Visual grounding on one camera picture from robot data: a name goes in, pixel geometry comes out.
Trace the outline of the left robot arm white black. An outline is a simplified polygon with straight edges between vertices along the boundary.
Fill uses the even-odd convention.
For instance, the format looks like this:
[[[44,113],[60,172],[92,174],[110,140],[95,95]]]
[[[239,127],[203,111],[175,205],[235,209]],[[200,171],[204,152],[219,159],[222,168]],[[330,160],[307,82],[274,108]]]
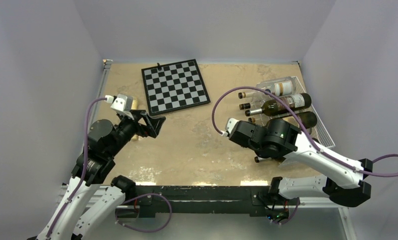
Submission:
[[[145,110],[119,113],[118,124],[95,121],[87,129],[87,142],[71,172],[67,191],[52,218],[35,240],[70,240],[84,208],[115,166],[114,158],[134,135],[153,137],[153,122]]]

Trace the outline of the clear round bottle blue emblem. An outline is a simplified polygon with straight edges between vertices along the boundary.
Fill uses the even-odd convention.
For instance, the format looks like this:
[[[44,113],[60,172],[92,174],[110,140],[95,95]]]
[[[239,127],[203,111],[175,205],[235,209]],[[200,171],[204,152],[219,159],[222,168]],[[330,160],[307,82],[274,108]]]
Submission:
[[[296,89],[296,77],[287,76],[282,78],[264,80],[256,85],[263,91],[272,93],[277,97],[291,95]],[[267,100],[270,96],[256,90],[245,90],[238,93],[239,99],[253,98],[254,100]]]

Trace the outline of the green wine bottle white label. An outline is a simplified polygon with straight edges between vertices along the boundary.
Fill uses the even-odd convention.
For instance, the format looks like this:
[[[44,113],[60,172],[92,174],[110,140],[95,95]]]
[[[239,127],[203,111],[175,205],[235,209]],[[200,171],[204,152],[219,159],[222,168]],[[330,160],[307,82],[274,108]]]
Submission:
[[[267,100],[261,107],[245,111],[247,117],[264,114],[269,117],[288,113],[287,107],[292,111],[309,108],[312,104],[311,96],[307,93],[297,93],[276,99]]]

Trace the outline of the dark wine bottle brown label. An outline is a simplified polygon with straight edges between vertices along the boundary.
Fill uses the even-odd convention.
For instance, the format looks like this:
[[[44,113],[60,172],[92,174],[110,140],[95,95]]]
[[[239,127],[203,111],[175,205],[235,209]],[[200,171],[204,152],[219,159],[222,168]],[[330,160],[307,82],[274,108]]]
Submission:
[[[311,111],[300,112],[297,113],[296,116],[298,117],[298,119],[306,129],[311,129],[315,127],[318,123],[316,114]],[[296,119],[293,116],[287,116],[284,118],[284,120],[290,124],[295,125],[298,128],[300,127],[299,123],[296,121]]]

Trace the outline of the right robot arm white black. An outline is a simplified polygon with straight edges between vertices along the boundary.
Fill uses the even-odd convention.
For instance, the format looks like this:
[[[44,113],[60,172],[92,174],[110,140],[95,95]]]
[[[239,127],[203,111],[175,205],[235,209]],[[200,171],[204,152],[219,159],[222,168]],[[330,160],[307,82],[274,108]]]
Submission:
[[[250,149],[261,158],[285,158],[305,164],[320,174],[314,177],[274,177],[267,197],[275,204],[300,197],[328,198],[344,207],[357,207],[371,197],[363,170],[372,170],[368,159],[348,159],[320,145],[307,132],[281,119],[261,126],[229,118],[218,133]]]

